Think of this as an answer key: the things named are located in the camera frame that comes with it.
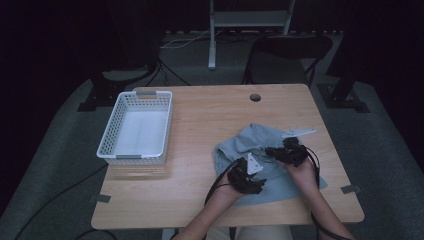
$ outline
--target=black chair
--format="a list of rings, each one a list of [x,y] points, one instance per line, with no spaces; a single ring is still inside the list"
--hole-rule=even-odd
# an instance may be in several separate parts
[[[333,41],[325,36],[259,38],[252,45],[242,84],[303,83],[310,87],[316,64],[332,46]],[[302,59],[313,59],[306,70]]]

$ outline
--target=person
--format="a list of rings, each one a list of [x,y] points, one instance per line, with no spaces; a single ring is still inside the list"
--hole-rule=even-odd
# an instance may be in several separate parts
[[[340,222],[336,214],[333,212],[331,207],[328,205],[325,198],[319,191],[316,180],[314,166],[311,161],[305,160],[300,166],[294,167],[293,165],[284,164],[285,169],[289,172],[293,179],[293,182],[299,188],[302,193],[302,197],[306,204],[309,206],[312,214],[322,227],[330,231],[331,233],[337,234],[345,239],[355,239],[351,232]],[[214,221],[220,217],[227,209],[229,209],[239,198],[243,197],[244,194],[236,191],[231,185],[228,185],[228,178],[224,176],[220,181],[218,187],[212,194],[209,201],[206,203],[204,208],[194,217],[194,219],[180,231],[173,240],[200,240],[208,234],[208,230],[213,225]],[[264,237],[263,234],[260,238],[254,238],[254,234],[244,234],[249,239],[270,239]],[[320,231],[322,239],[334,239],[327,234]],[[244,240],[243,234],[236,234],[236,240]],[[276,236],[276,239],[284,239],[282,236]]]

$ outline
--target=person's right hand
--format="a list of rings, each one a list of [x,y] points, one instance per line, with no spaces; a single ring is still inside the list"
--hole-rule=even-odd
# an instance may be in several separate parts
[[[294,167],[292,164],[287,163],[283,163],[283,165],[303,194],[318,190],[314,165],[309,158],[305,159],[298,167]]]

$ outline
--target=table top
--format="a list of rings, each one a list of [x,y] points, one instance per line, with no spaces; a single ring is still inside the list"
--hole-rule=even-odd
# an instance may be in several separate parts
[[[218,85],[149,87],[173,93],[173,113],[166,164],[161,166],[110,165],[92,218],[96,229],[176,228],[186,226],[202,209],[216,179],[214,147],[251,123],[288,130],[315,128],[299,137],[321,164],[328,187],[321,190],[342,222],[360,222],[364,213],[350,185],[336,149],[306,85]],[[261,100],[250,100],[259,94]],[[232,207],[217,226],[310,224],[310,212],[300,197]]]

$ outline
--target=blue-gray garment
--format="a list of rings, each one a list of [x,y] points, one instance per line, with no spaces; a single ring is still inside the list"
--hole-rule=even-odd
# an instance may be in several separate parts
[[[240,198],[235,205],[253,205],[300,196],[289,173],[282,164],[265,154],[266,147],[282,147],[284,131],[252,123],[241,133],[225,142],[218,144],[213,152],[217,175],[221,174],[231,162],[252,153],[253,157],[263,166],[263,170],[254,177],[255,180],[266,178],[267,181],[260,194],[250,194]],[[328,184],[320,179],[320,188]]]

